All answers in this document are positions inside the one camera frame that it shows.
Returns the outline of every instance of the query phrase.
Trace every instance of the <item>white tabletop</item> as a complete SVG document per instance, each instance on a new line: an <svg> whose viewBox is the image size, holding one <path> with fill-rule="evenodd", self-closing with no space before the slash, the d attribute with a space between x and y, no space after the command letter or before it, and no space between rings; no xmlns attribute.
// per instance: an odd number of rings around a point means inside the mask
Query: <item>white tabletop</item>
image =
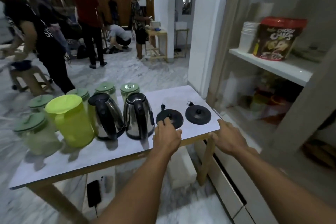
<svg viewBox="0 0 336 224"><path fill-rule="evenodd" d="M183 115L182 140L199 136L219 129L217 119L219 116L197 94L191 86L181 86L166 90L157 90L145 93L154 114L154 119L161 111L161 104L166 109L178 110ZM195 105L203 105L211 112L211 120L205 125L195 125L186 119L187 103L192 101ZM122 97L118 97L119 107L123 109ZM68 173L84 167L89 167L108 160L124 157L134 153L140 153L153 147L152 135L148 141L141 142L127 137L126 133L118 138L117 144L106 144L94 139L89 145L77 149L74 153L66 154L57 151L47 158L27 154L17 168L9 188L17 189L25 185L50 178L56 175Z"/></svg>

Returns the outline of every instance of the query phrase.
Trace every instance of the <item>man in red shirt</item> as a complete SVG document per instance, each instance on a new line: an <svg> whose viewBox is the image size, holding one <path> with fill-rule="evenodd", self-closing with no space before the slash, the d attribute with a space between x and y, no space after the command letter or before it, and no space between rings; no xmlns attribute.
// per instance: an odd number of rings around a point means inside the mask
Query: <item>man in red shirt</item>
<svg viewBox="0 0 336 224"><path fill-rule="evenodd" d="M102 41L102 12L98 0L75 0L78 14L78 23L82 27L84 43L90 58L90 68L96 69L96 52L92 38L97 46L100 66L105 66Z"/></svg>

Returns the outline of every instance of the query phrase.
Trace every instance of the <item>black kettle handle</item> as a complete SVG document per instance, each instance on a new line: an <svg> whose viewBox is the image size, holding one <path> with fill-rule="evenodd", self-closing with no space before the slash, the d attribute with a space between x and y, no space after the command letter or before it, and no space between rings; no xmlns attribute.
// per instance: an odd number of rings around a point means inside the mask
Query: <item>black kettle handle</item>
<svg viewBox="0 0 336 224"><path fill-rule="evenodd" d="M147 122L146 122L144 104L142 103L141 100L136 100L134 102L134 111L138 123L140 138L141 140L145 140L148 137Z"/></svg>
<svg viewBox="0 0 336 224"><path fill-rule="evenodd" d="M107 107L104 100L96 101L97 114L100 122L107 133L107 136L111 139L117 139L117 130L114 124L113 116Z"/></svg>

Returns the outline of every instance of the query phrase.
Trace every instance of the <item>red lid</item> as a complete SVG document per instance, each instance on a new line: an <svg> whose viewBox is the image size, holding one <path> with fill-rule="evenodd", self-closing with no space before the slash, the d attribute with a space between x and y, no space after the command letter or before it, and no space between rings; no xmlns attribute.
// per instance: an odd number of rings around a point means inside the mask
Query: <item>red lid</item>
<svg viewBox="0 0 336 224"><path fill-rule="evenodd" d="M291 19L291 18L276 18L266 17L262 20L261 24L281 27L281 28L305 28L308 23L307 19Z"/></svg>

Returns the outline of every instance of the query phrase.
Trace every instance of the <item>stack of cups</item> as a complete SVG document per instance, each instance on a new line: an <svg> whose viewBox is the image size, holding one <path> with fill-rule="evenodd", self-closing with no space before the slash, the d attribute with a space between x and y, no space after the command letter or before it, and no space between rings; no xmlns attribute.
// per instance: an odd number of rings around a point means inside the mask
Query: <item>stack of cups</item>
<svg viewBox="0 0 336 224"><path fill-rule="evenodd" d="M259 26L258 22L250 22L250 21L244 22L238 47L238 49L241 52L249 53L251 51L251 47L258 30L258 26Z"/></svg>

